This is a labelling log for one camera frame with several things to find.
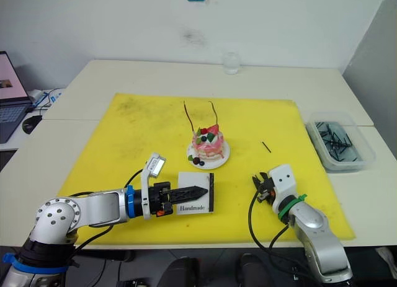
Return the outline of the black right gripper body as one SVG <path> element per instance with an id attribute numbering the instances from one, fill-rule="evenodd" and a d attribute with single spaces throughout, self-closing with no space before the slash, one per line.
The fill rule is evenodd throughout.
<path id="1" fill-rule="evenodd" d="M 260 187 L 257 188 L 257 201 L 262 203 L 266 201 L 268 204 L 272 204 L 275 200 L 274 182 L 271 178 L 268 179 L 267 183 L 260 181 Z"/>

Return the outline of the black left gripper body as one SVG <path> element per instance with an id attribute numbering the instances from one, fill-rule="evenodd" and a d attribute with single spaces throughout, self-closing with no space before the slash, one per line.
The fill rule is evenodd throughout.
<path id="1" fill-rule="evenodd" d="M 155 183 L 148 189 L 149 210 L 152 215 L 162 217 L 173 214 L 170 192 L 170 182 Z"/>

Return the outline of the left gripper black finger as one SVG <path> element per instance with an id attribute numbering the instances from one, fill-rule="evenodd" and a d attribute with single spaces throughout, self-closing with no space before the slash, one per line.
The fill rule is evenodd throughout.
<path id="1" fill-rule="evenodd" d="M 194 201 L 206 194 L 207 192 L 172 192 L 171 204 L 175 205 L 179 203 Z"/>
<path id="2" fill-rule="evenodd" d="M 190 186 L 184 188 L 177 188 L 170 191 L 171 197 L 201 197 L 208 193 L 206 188 L 198 186 Z"/>

